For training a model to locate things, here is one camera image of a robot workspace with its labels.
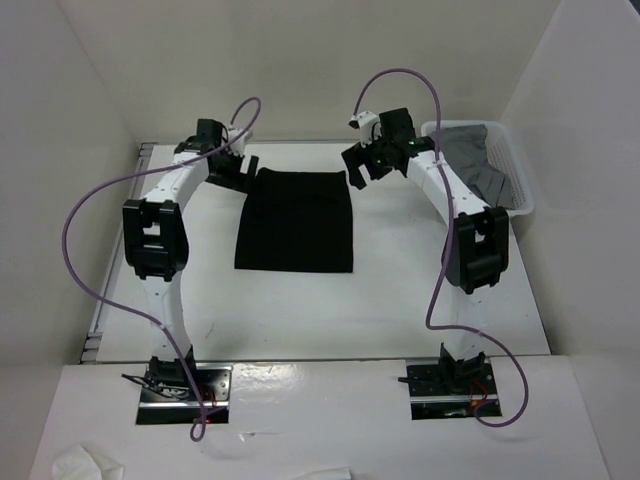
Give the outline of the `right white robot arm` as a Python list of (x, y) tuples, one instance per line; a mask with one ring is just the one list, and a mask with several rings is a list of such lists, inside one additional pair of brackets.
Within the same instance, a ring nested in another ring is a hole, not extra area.
[(350, 184), (362, 190), (368, 181), (398, 171), (421, 189), (446, 223), (435, 288), (453, 287), (454, 318), (441, 326), (428, 318), (426, 326), (450, 332), (452, 343), (441, 346), (435, 377), (414, 383), (423, 389), (467, 392), (480, 381), (486, 362), (479, 345), (487, 336), (486, 300), (509, 264), (507, 211), (470, 186), (458, 165), (481, 130), (436, 126), (418, 136), (405, 108), (361, 111), (349, 125), (359, 134), (358, 142), (342, 154)]

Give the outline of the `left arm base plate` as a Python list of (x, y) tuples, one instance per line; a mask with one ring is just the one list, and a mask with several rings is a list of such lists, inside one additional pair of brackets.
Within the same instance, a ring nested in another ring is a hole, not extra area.
[[(232, 372), (231, 364), (197, 364), (195, 379), (208, 424), (228, 423)], [(199, 403), (188, 384), (151, 386), (145, 377), (134, 377), (134, 382), (141, 387), (137, 425), (190, 425), (199, 418)]]

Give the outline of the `black skirt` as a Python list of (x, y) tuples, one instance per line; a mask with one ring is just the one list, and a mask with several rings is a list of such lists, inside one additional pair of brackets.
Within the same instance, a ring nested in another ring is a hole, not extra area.
[(243, 205), (234, 267), (351, 273), (353, 208), (346, 173), (260, 169)]

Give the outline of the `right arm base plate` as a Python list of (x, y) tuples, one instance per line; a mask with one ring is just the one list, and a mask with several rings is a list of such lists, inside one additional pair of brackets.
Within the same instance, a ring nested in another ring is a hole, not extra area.
[(485, 362), (479, 373), (447, 384), (435, 360), (408, 362), (398, 382), (408, 388), (411, 417), (416, 420), (473, 418), (502, 415), (493, 369)]

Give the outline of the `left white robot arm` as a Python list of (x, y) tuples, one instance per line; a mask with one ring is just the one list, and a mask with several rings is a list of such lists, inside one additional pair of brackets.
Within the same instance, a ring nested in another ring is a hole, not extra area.
[(152, 325), (158, 329), (140, 384), (162, 397), (184, 400), (199, 386), (181, 299), (181, 277), (190, 253), (184, 210), (203, 183), (249, 190), (258, 158), (250, 158), (246, 172), (241, 168), (251, 137), (249, 127), (200, 119), (196, 133), (175, 148), (171, 169), (144, 196), (123, 205), (125, 259), (142, 282)]

